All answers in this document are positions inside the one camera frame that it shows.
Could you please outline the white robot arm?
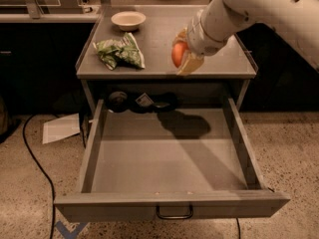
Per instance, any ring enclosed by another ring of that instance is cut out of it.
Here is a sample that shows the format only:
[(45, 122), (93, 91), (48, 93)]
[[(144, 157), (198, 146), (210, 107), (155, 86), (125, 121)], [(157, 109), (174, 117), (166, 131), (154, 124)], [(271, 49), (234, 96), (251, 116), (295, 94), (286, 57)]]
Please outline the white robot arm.
[(319, 68), (319, 0), (212, 0), (198, 11), (174, 43), (187, 44), (172, 59), (181, 76), (196, 71), (233, 34), (263, 23), (313, 68)]

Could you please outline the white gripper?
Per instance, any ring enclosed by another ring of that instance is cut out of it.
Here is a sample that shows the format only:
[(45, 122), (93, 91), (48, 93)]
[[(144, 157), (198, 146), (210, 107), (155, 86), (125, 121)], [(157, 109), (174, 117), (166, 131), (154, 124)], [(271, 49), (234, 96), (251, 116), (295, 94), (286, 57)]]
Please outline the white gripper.
[(173, 43), (187, 43), (190, 51), (185, 51), (178, 65), (178, 74), (187, 76), (199, 69), (204, 56), (213, 56), (226, 44), (228, 37), (215, 32), (211, 20), (204, 10), (199, 10), (173, 39)]

